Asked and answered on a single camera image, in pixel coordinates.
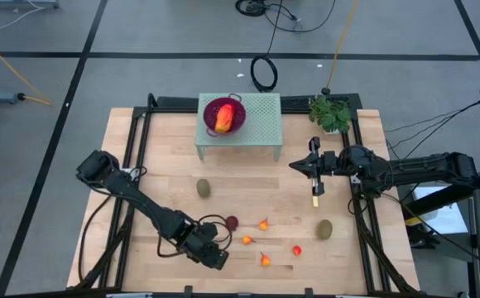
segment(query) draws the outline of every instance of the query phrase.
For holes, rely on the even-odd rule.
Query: orange bell pepper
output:
[[[233,125],[234,106],[232,104],[224,104],[216,116],[216,125],[214,131],[218,133],[226,133]]]

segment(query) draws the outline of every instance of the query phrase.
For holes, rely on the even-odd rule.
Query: yellow cable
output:
[[[31,97],[31,96],[23,96],[23,98],[24,98],[24,99],[34,100],[34,101],[36,101],[36,102],[38,102],[38,103],[43,103],[43,104],[46,104],[46,105],[49,105],[49,106],[52,105],[52,104],[50,104],[49,102],[46,102],[46,101],[43,100],[43,99],[37,99],[37,98],[33,98],[33,97]]]
[[[0,59],[20,80],[23,81],[23,83],[25,83],[34,92],[36,92],[38,95],[40,95],[40,97],[42,97],[49,105],[52,105],[50,103],[50,100],[47,99],[47,97],[45,95],[43,95],[43,93],[40,90],[36,89],[36,87],[32,86],[32,84],[29,81],[27,81],[25,78],[23,78],[1,55],[0,55]]]
[[[332,80],[332,76],[334,75],[334,71],[336,70],[336,60],[338,59],[339,48],[341,44],[343,44],[343,39],[347,35],[348,28],[350,27],[350,23],[353,21],[354,11],[356,11],[356,6],[358,5],[358,0],[354,0],[353,9],[350,11],[350,14],[347,18],[347,24],[345,24],[345,28],[343,29],[343,34],[339,37],[338,46],[336,47],[336,52],[334,54],[334,60],[332,61],[332,69],[330,70],[329,82],[326,84],[326,88],[330,86],[330,81]]]

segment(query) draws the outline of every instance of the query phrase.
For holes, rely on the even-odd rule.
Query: wooden tabletop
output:
[[[120,162],[124,155],[131,122],[131,108],[114,108],[104,136],[102,149]],[[388,158],[382,122],[377,110],[358,111],[363,143],[379,156]],[[319,197],[319,207],[312,206],[311,181],[288,167],[292,161],[308,155],[308,140],[321,137],[321,151],[343,149],[340,135],[325,136],[306,115],[282,115],[284,146],[281,159],[273,161],[272,148],[208,148],[200,161],[194,146],[196,115],[156,113],[152,115],[146,144],[140,189],[158,204],[180,209],[193,219],[206,214],[235,215],[240,226],[233,234],[229,259],[221,271],[196,264],[184,256],[159,258],[156,255],[157,231],[150,219],[136,213],[132,241],[123,282],[124,291],[182,292],[192,285],[194,292],[252,292],[303,294],[306,287],[315,294],[366,294],[362,260],[355,219],[347,211],[350,199],[348,178],[323,177],[326,193]],[[141,129],[132,160],[136,160]],[[212,187],[209,199],[196,193],[197,179],[206,178]],[[396,196],[396,190],[389,194]],[[104,200],[91,193],[84,223]],[[88,271],[103,252],[113,212],[109,202],[94,218],[86,238],[84,271]],[[386,255],[400,274],[419,288],[401,208],[381,197],[376,200],[377,217]],[[269,229],[258,224],[268,218]],[[333,223],[332,237],[316,239],[316,224],[328,219]],[[257,243],[242,245],[242,236]],[[164,253],[174,252],[163,242]],[[296,257],[292,248],[300,245]],[[260,252],[270,259],[261,267]],[[370,252],[375,285],[381,289],[377,260]],[[75,254],[68,284],[78,283],[78,253]],[[115,266],[111,266],[109,285],[113,284]]]

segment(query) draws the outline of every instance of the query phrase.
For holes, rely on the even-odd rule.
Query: potted plant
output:
[[[350,107],[348,102],[342,100],[327,100],[324,95],[317,95],[310,99],[309,119],[317,122],[325,134],[346,133],[350,126]]]

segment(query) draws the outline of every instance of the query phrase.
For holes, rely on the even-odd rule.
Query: green platform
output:
[[[238,94],[246,109],[246,121],[232,135],[211,137],[204,122],[204,110],[214,99],[229,94],[200,94],[196,148],[202,161],[206,147],[274,147],[273,157],[279,160],[282,148],[281,96],[279,94]]]

